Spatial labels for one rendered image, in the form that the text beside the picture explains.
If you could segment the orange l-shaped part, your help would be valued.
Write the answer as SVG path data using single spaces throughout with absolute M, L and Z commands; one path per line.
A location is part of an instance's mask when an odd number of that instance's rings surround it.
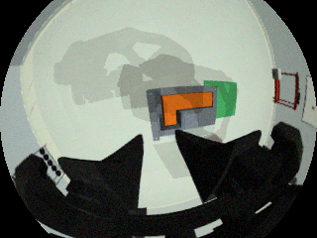
M 177 112 L 181 108 L 207 107 L 213 104 L 213 92 L 183 92 L 183 94 L 162 95 L 162 119 L 165 126 L 177 124 Z

